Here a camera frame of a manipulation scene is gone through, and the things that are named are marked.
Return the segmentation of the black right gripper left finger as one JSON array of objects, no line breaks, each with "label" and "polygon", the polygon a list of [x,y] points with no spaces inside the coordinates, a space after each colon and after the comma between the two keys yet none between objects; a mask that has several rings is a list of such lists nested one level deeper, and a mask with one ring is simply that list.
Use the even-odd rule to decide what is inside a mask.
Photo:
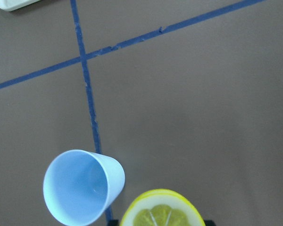
[{"label": "black right gripper left finger", "polygon": [[118,219],[109,220],[108,226],[119,226],[119,220]]}]

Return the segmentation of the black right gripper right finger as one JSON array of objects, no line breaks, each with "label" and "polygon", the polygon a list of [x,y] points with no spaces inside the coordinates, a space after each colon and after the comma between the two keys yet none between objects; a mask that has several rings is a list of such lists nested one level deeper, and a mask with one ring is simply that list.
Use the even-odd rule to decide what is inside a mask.
[{"label": "black right gripper right finger", "polygon": [[216,226],[213,220],[204,220],[205,226]]}]

